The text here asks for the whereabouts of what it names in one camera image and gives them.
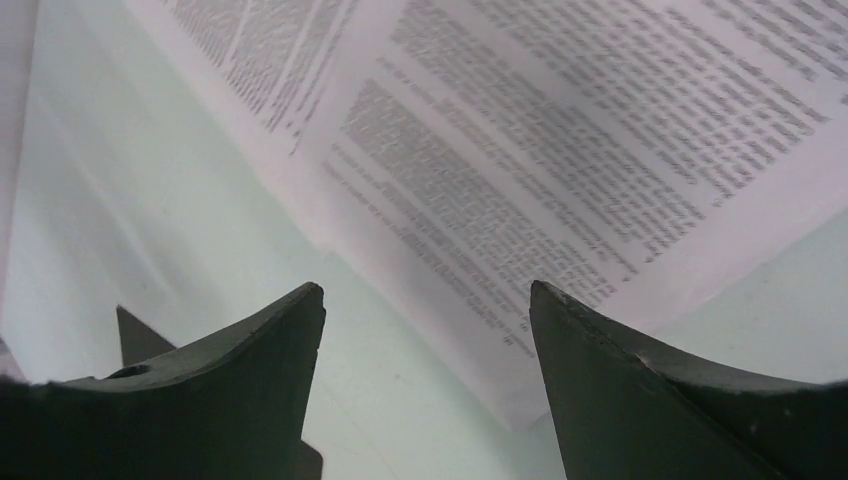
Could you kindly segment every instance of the dark triangular object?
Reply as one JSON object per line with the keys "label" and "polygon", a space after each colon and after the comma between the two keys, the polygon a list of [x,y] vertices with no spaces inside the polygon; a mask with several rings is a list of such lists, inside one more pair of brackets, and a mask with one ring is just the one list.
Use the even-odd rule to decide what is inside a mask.
{"label": "dark triangular object", "polygon": [[848,384],[690,355],[543,282],[530,320],[569,480],[848,478]]}
{"label": "dark triangular object", "polygon": [[322,299],[304,285],[105,379],[0,379],[0,478],[299,478]]}
{"label": "dark triangular object", "polygon": [[124,307],[118,305],[116,313],[124,366],[144,362],[176,349],[171,342],[165,340]]}

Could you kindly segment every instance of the open book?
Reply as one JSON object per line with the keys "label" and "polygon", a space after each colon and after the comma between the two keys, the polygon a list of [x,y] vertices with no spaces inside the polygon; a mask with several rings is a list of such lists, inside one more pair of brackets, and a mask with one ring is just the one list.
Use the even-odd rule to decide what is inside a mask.
{"label": "open book", "polygon": [[656,331],[848,202],[840,0],[124,4],[510,427],[547,410],[533,280]]}

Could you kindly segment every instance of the light green surface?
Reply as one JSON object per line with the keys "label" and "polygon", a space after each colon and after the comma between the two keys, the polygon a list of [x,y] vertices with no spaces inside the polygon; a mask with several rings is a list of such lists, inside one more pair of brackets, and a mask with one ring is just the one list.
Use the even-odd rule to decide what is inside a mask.
{"label": "light green surface", "polygon": [[[118,369],[117,302],[184,344],[311,280],[329,316],[304,436],[328,480],[564,478],[550,418],[506,432],[312,249],[117,2],[42,0],[31,94],[2,333],[34,380]],[[848,376],[847,235],[842,216],[662,338]]]}

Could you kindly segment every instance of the tabletop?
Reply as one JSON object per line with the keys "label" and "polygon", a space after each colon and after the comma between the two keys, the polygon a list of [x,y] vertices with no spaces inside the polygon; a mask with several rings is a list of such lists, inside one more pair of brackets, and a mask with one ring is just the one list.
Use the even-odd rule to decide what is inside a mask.
{"label": "tabletop", "polygon": [[[42,0],[2,333],[33,381],[120,368],[120,303],[177,345],[306,281],[328,312],[304,438],[325,478],[564,478],[553,424],[509,432],[264,191],[120,2]],[[760,373],[848,376],[848,216],[660,338]]]}

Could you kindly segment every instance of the table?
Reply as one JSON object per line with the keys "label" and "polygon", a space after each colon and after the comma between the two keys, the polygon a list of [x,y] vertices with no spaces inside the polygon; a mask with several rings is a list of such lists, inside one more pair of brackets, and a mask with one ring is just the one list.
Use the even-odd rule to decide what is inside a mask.
{"label": "table", "polygon": [[[120,368],[120,303],[182,345],[311,280],[328,319],[304,438],[333,479],[564,478],[405,319],[313,249],[119,2],[42,0],[2,335],[33,381]],[[848,215],[664,331],[753,371],[848,376]]]}

